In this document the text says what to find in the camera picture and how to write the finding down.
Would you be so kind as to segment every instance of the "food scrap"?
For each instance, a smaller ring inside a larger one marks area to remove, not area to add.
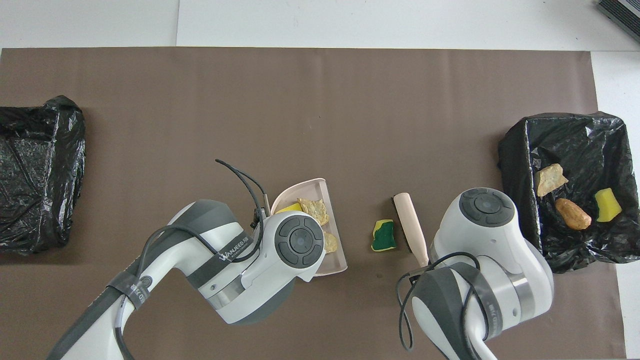
[[[569,180],[562,173],[563,169],[560,164],[551,164],[537,172],[535,175],[536,195],[543,197],[568,183]]]
[[[298,198],[298,204],[302,207],[302,211],[311,215],[320,226],[329,222],[329,215],[326,213],[326,206],[322,199],[318,201]]]
[[[556,210],[570,229],[585,230],[591,225],[591,217],[571,200],[557,199]]]
[[[334,252],[338,250],[338,239],[331,233],[327,233],[326,231],[323,231],[323,233],[324,233],[324,251],[326,251],[326,253],[329,254],[330,252]]]
[[[596,192],[595,198],[599,210],[598,218],[596,219],[597,222],[610,222],[616,215],[622,212],[622,208],[613,195],[611,188]]]

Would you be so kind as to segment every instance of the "black trash bag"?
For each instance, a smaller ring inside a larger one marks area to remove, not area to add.
[[[544,113],[523,118],[498,145],[504,192],[515,202],[524,237],[538,249],[552,271],[561,274],[594,261],[629,263],[640,257],[638,194],[627,138],[618,117]],[[569,180],[542,198],[534,192],[534,174],[559,163]],[[597,222],[594,195],[612,188],[623,211],[610,222]],[[591,225],[568,228],[555,201],[580,206]]]
[[[0,252],[63,247],[84,174],[84,117],[64,96],[0,107]]]

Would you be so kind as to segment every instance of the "green sponge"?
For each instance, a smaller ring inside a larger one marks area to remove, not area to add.
[[[396,248],[394,240],[394,221],[378,220],[373,228],[373,243],[371,249],[373,251],[384,251]]]

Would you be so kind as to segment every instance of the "robot arm strap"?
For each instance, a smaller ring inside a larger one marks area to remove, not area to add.
[[[144,285],[143,281],[135,275],[123,271],[116,275],[107,287],[112,287],[123,293],[138,310],[142,304],[149,298],[149,289]]]
[[[242,231],[229,241],[220,251],[207,260],[202,266],[187,276],[189,283],[196,289],[217,276],[235,258],[242,254],[251,244],[253,238]]]
[[[483,340],[491,339],[502,332],[502,312],[491,286],[480,270],[466,263],[455,263],[449,266],[469,284],[477,295],[480,309],[486,319],[486,335]]]

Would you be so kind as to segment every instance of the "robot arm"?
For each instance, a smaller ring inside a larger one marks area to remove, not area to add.
[[[136,296],[142,291],[140,305],[147,296],[144,291],[151,292],[172,268],[186,276],[224,321],[253,323],[267,317],[287,298],[296,277],[310,281],[324,258],[320,225],[299,211],[264,219],[259,251],[242,262],[232,259],[249,255],[253,240],[226,204],[196,201],[178,212],[169,224],[193,230],[220,250],[213,254],[194,236],[179,229],[166,230],[148,248],[145,260],[148,265],[138,283],[142,284],[141,289],[130,291],[125,298],[120,290],[108,286],[63,335],[47,360],[123,359],[114,328],[118,325],[124,328],[135,310],[130,299],[138,302]],[[125,270],[135,279],[139,262],[140,258]],[[119,275],[116,279],[124,277],[127,276]]]
[[[475,188],[454,199],[429,258],[434,264],[414,272],[406,301],[448,359],[495,359],[485,340],[551,307],[551,270],[502,192]]]

